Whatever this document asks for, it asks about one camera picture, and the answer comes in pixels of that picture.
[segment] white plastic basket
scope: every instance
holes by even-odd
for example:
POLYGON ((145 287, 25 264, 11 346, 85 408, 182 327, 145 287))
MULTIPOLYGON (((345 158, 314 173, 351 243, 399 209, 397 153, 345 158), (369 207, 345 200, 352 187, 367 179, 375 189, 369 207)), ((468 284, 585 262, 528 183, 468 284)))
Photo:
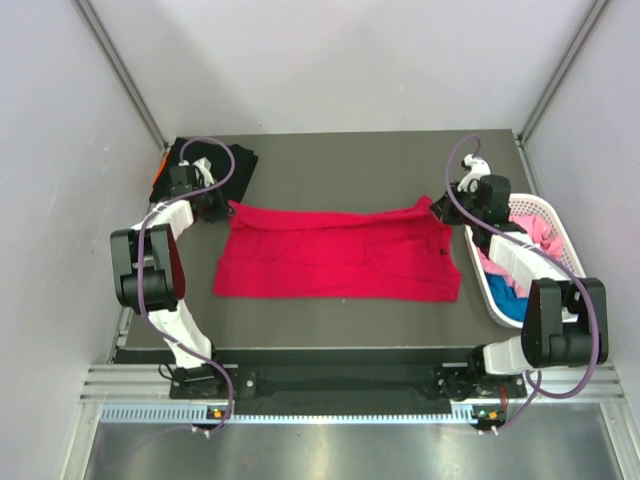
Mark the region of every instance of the white plastic basket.
MULTIPOLYGON (((571 240, 558 218, 558 214, 553 207, 545 200, 535 195, 529 195, 525 193, 514 193, 509 197, 509 206, 511 207, 511 215, 538 215, 551 225, 553 235, 562 237, 564 241, 564 253, 562 255, 562 263, 569 267, 569 269, 575 273, 578 277, 584 277, 584 270, 580 264, 580 260, 576 255, 576 251, 573 249, 571 240)), ((510 328, 522 328, 522 322, 512 320, 503 314, 496 303, 493 301, 493 295, 489 289, 487 278, 480 264, 480 256, 478 250, 473 244, 473 234, 471 233, 471 227, 465 227, 465 239, 467 241, 467 247, 471 254, 471 263, 473 263, 473 269, 476 272, 478 283, 480 284, 480 291, 482 292, 482 298, 489 310, 489 315, 497 323, 504 327, 510 328)))

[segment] blue clothing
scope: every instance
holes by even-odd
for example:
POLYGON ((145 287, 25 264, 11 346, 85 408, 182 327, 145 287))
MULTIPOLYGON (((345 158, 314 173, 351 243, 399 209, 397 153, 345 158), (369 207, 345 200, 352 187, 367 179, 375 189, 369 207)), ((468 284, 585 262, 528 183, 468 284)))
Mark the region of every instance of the blue clothing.
POLYGON ((527 314, 528 298, 518 298, 515 290, 507 285, 502 275, 492 275, 485 273, 487 276, 487 282, 489 283, 489 290, 493 295, 493 301, 502 313, 507 317, 517 322, 524 322, 524 317, 527 314))

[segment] white wall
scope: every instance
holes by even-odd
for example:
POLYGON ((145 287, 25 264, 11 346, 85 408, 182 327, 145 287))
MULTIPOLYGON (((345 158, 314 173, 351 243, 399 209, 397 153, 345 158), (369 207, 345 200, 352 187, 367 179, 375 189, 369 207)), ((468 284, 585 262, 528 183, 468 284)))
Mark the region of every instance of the white wall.
POLYGON ((168 137, 524 125, 588 0, 93 0, 168 137))
POLYGON ((640 3, 616 0, 530 143, 544 196, 606 284, 611 353, 640 423, 640 3))
POLYGON ((68 0, 0 6, 0 476, 53 478, 118 303, 108 237, 158 148, 68 0))

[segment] gray table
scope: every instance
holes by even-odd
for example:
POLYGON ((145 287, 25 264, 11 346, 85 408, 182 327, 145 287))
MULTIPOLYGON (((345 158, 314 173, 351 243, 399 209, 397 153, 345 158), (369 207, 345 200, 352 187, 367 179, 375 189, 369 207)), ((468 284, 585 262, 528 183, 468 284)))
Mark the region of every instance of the gray table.
MULTIPOLYGON (((469 132, 391 132, 228 137, 260 160, 244 203, 302 211, 378 212, 444 193, 444 164, 469 132)), ((514 192, 529 185, 510 130, 479 132, 481 154, 514 192)), ((457 178, 462 175, 458 169, 457 178)), ((187 304, 218 348, 462 347, 514 334, 488 315, 461 228, 452 255, 463 275, 456 303, 383 299, 220 298, 211 293, 229 228, 200 223, 179 239, 187 304)), ((126 347, 166 347, 134 318, 126 347)))

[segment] pink clothing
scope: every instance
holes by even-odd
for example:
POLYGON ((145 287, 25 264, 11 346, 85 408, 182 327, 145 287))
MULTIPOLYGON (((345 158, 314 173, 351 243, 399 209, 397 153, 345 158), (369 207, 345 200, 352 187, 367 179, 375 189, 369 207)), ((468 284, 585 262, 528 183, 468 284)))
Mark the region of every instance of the pink clothing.
MULTIPOLYGON (((509 220, 524 228, 533 243, 539 245, 542 250, 558 260, 562 258, 562 254, 564 252, 562 237, 554 237, 551 233, 551 225, 549 225, 543 218, 538 215, 512 215, 509 217, 509 220)), ((509 275, 504 268, 489 260, 484 253, 480 251, 480 249, 478 249, 478 255, 480 255, 482 269, 486 273, 502 275, 506 280, 507 285, 513 287, 518 297, 528 296, 527 292, 518 285, 513 278, 511 278, 511 275, 509 275)))
POLYGON ((455 302, 452 229, 431 199, 390 212, 285 212, 230 202, 231 235, 214 293, 228 297, 455 302))

